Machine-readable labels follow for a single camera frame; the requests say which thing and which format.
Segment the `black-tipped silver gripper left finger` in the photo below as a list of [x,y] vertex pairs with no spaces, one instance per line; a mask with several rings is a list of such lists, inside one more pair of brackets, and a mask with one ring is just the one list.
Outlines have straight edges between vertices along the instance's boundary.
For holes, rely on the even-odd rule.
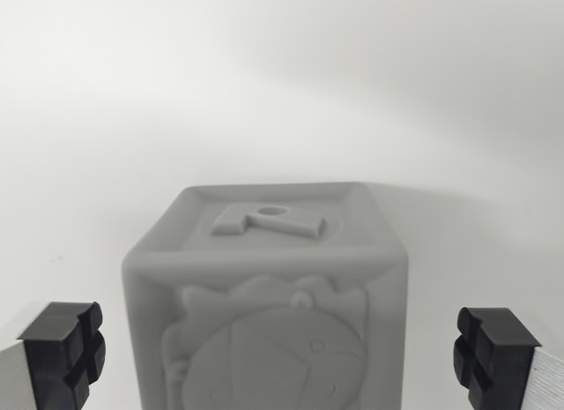
[[81,409],[106,358],[97,302],[30,302],[1,324],[1,408]]

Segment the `black-tipped silver gripper right finger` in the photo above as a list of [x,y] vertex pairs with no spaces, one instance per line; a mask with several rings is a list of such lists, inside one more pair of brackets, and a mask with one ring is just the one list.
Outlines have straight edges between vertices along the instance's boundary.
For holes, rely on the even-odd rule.
[[510,309],[463,307],[456,325],[453,367],[472,408],[563,408],[563,360]]

